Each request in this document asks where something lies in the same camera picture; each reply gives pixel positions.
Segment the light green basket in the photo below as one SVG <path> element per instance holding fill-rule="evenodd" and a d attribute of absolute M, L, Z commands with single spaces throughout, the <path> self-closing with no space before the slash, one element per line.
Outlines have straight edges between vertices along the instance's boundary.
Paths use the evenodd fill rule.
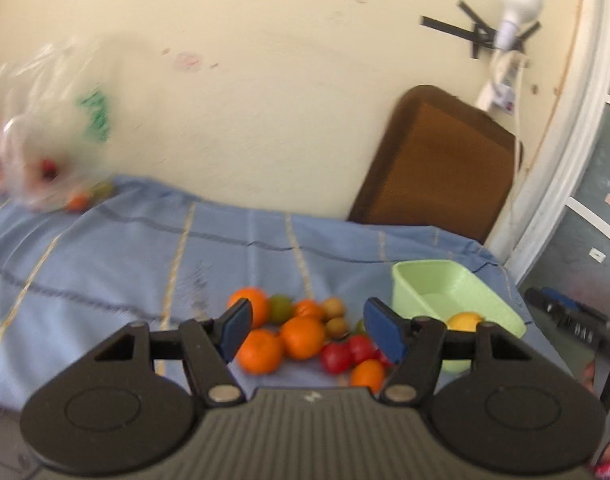
<path fill-rule="evenodd" d="M 392 269 L 392 309 L 401 317 L 430 316 L 447 322 L 459 312 L 476 312 L 516 337 L 527 330 L 521 317 L 466 267 L 451 260 L 401 262 Z M 460 373 L 470 361 L 443 361 L 443 370 Z"/>

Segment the transparent plastic bag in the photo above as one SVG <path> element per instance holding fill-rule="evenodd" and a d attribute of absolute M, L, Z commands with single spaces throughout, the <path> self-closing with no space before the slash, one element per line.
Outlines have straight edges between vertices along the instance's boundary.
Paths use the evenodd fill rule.
<path fill-rule="evenodd" d="M 73 41 L 0 69 L 0 176 L 13 199 L 84 210 L 99 198 L 123 54 L 112 39 Z"/>

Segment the brown board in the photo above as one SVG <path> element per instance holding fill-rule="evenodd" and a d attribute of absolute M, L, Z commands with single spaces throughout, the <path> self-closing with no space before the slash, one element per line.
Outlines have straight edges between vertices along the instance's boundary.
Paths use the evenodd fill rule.
<path fill-rule="evenodd" d="M 349 215 L 433 225 L 483 243 L 514 173 L 514 136 L 486 113 L 422 85 L 400 99 Z"/>

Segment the white light bulb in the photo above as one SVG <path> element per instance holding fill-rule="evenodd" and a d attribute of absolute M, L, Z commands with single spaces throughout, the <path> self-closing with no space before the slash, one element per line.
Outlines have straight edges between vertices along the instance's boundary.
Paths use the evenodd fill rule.
<path fill-rule="evenodd" d="M 502 2 L 505 9 L 494 39 L 494 47 L 510 50 L 521 26 L 538 17 L 543 9 L 543 0 L 502 0 Z"/>

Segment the green print on bag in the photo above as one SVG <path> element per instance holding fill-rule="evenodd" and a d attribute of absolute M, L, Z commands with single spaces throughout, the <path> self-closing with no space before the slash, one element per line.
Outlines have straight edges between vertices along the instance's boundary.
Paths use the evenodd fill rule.
<path fill-rule="evenodd" d="M 107 97 L 98 88 L 91 94 L 78 100 L 78 105 L 87 108 L 89 113 L 89 126 L 85 135 L 102 144 L 109 139 L 109 114 Z"/>

